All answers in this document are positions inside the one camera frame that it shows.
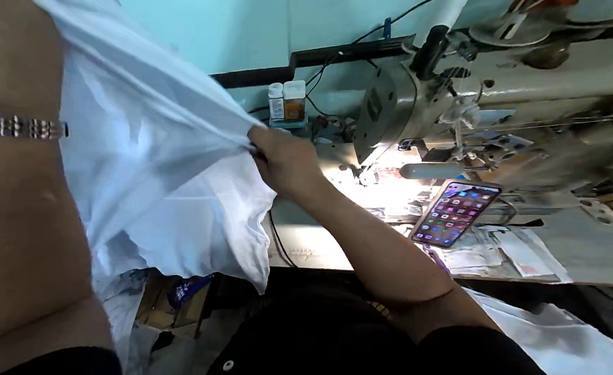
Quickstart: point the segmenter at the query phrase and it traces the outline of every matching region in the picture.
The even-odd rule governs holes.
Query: blue wall
[[[165,46],[205,73],[280,67],[290,53],[350,43],[386,17],[396,17],[417,0],[120,0],[127,11]],[[429,5],[438,4],[434,0]],[[512,0],[469,0],[455,27],[502,15]],[[392,27],[392,36],[415,33],[418,8]],[[381,38],[378,31],[365,40]],[[376,61],[405,59],[391,57]],[[320,67],[297,69],[308,80]],[[311,94],[328,114],[356,117],[374,74],[365,61],[330,65]],[[267,86],[228,90],[245,109],[267,105]],[[317,115],[307,104],[310,115]]]

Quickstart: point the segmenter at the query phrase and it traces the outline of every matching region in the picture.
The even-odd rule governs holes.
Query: watch bracelet
[[[69,136],[68,124],[30,117],[0,115],[0,136],[34,140],[58,140]]]

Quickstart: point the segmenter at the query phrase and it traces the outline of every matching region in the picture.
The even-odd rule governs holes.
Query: container cap
[[[283,84],[283,99],[303,99],[306,98],[305,81],[288,81]]]
[[[270,98],[283,98],[283,83],[272,83],[269,85]]]

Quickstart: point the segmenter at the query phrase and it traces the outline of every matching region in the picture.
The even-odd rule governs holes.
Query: industrial sewing machine
[[[500,183],[507,194],[478,220],[485,223],[591,207],[584,197],[613,201],[613,12],[582,2],[577,12],[522,13],[519,1],[502,19],[453,32],[466,0],[447,3],[428,32],[404,42],[411,58],[378,67],[353,147],[320,147],[348,160],[325,162],[324,173],[367,208],[393,195],[417,216],[420,202],[406,203],[411,193],[397,186],[421,192],[424,203],[445,178]],[[607,206],[595,209],[613,222]]]

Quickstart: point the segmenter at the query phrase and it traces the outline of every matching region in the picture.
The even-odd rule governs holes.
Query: bottle
[[[286,120],[304,120],[306,109],[305,81],[288,81],[283,84],[283,105]]]
[[[282,83],[272,83],[269,85],[269,116],[274,120],[283,120],[285,118]]]

